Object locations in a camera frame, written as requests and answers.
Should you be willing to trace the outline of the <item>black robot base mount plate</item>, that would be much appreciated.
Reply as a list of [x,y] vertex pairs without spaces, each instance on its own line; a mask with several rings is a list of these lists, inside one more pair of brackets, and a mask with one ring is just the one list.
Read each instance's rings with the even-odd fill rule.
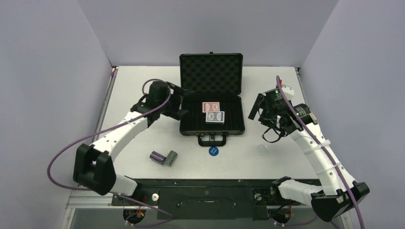
[[136,179],[131,198],[160,207],[158,219],[267,219],[267,209],[285,212],[290,201],[271,179]]

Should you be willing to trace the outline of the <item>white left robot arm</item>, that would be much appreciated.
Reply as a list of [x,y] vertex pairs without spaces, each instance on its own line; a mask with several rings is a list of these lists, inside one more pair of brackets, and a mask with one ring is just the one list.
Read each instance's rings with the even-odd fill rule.
[[182,100],[192,91],[160,79],[149,81],[149,91],[143,93],[118,125],[103,130],[104,136],[93,143],[81,144],[75,155],[73,180],[100,195],[123,194],[130,205],[142,200],[142,191],[133,179],[118,175],[114,160],[141,132],[148,129],[161,115],[180,120],[187,110]]

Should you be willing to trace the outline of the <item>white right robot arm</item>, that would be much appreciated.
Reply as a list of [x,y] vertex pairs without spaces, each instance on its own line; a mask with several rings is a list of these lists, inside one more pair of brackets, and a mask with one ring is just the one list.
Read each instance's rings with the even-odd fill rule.
[[300,147],[313,167],[320,185],[310,185],[282,177],[270,187],[269,197],[281,204],[292,200],[312,207],[321,220],[330,222],[355,208],[370,193],[364,182],[357,182],[337,159],[320,125],[306,104],[293,106],[294,90],[289,87],[258,94],[248,116],[278,134],[289,136]]

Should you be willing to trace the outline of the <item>red playing card deck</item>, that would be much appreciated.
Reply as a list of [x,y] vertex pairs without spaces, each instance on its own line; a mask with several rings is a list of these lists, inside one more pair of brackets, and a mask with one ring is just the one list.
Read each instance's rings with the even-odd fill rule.
[[220,111],[219,102],[203,102],[202,103],[202,112],[218,112]]

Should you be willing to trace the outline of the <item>black foam-lined carry case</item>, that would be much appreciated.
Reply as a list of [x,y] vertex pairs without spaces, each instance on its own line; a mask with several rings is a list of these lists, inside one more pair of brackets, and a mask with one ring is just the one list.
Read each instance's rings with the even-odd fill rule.
[[[181,107],[187,114],[180,120],[183,136],[196,136],[203,147],[224,146],[230,135],[245,132],[242,99],[243,55],[241,53],[181,54],[181,88],[191,91]],[[209,124],[204,102],[218,102],[224,123]]]

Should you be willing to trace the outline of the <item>green blue poker chip stack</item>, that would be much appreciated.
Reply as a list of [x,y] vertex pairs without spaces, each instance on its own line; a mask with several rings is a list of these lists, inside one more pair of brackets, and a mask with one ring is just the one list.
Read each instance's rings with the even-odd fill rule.
[[168,167],[172,167],[173,164],[175,163],[176,159],[178,157],[178,154],[171,150],[168,155],[166,156],[166,159],[164,160],[164,165],[168,166]]

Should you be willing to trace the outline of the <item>blue playing card deck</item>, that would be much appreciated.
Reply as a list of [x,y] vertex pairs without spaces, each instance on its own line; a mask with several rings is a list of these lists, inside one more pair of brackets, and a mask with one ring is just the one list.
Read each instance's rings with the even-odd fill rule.
[[224,111],[208,111],[206,113],[205,122],[208,124],[224,124],[225,112]]

